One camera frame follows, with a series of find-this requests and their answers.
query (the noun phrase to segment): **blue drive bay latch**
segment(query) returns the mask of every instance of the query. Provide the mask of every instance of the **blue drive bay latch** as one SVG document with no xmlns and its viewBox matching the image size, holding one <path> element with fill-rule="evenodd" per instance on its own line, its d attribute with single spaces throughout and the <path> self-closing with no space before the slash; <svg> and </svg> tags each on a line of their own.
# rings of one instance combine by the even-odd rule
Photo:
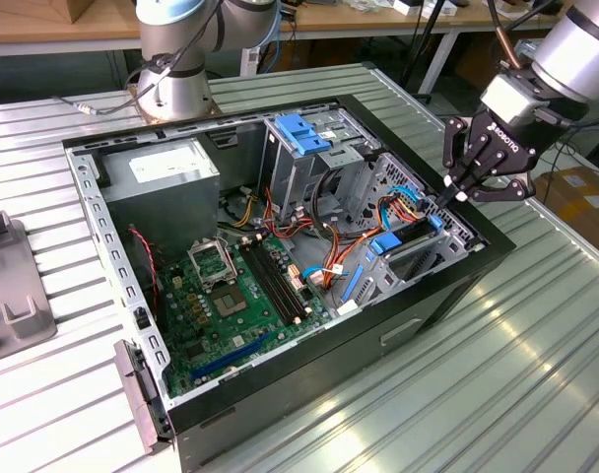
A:
<svg viewBox="0 0 599 473">
<path fill-rule="evenodd" d="M 313 125 L 305 121 L 299 114 L 280 115 L 276 117 L 276 126 L 296 146 L 302 156 L 329 150 L 332 145 L 322 140 L 315 133 Z"/>
</svg>

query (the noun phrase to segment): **gray plastic holder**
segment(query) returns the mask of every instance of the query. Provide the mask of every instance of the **gray plastic holder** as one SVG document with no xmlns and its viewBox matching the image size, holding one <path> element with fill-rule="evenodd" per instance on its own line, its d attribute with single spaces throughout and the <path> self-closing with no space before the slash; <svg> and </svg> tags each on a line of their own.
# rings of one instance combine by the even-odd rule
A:
<svg viewBox="0 0 599 473">
<path fill-rule="evenodd" d="M 55 333 L 24 226 L 0 212 L 0 359 Z"/>
</svg>

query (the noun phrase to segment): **ram slot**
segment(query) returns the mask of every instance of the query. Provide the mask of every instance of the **ram slot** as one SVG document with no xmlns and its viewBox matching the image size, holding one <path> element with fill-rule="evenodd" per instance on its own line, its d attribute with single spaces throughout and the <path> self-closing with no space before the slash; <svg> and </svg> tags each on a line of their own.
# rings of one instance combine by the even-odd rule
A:
<svg viewBox="0 0 599 473">
<path fill-rule="evenodd" d="M 296 317 L 306 316 L 293 288 L 280 274 L 266 249 L 260 245 L 244 246 L 239 252 L 285 325 L 295 323 Z"/>
</svg>

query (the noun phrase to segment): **table leg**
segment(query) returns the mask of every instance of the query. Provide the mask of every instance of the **table leg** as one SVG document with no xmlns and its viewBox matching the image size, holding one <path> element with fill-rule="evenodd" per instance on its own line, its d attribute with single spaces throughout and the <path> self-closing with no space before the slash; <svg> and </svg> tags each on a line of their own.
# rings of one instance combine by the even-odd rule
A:
<svg viewBox="0 0 599 473">
<path fill-rule="evenodd" d="M 431 61 L 431 66 L 429 66 L 429 70 L 425 75 L 425 79 L 422 81 L 420 85 L 420 89 L 418 92 L 420 94 L 430 94 L 433 90 L 433 86 L 439 77 L 439 73 L 441 69 L 444 67 L 446 63 L 446 59 L 448 59 L 448 55 L 459 36 L 459 31 L 457 29 L 451 30 L 439 42 L 439 47 L 435 52 L 435 56 L 433 57 L 433 61 Z"/>
<path fill-rule="evenodd" d="M 243 49 L 240 56 L 240 76 L 255 76 L 258 71 L 260 48 Z"/>
</svg>

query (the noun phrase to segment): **aluminum extrusion table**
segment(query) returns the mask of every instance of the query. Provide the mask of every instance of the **aluminum extrusion table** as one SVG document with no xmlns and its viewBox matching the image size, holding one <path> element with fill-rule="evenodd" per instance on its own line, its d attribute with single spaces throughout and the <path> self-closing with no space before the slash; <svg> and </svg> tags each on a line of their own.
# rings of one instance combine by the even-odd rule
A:
<svg viewBox="0 0 599 473">
<path fill-rule="evenodd" d="M 440 170 L 441 123 L 377 70 L 212 90 L 224 111 L 354 94 Z M 112 362 L 128 334 L 59 144 L 141 124 L 132 107 L 105 118 L 50 100 L 0 105 L 0 210 L 26 226 L 58 324 L 0 361 L 0 471 L 178 471 L 170 449 L 143 456 Z M 533 201 L 481 210 L 518 248 L 441 325 L 204 471 L 599 472 L 599 253 Z"/>
</svg>

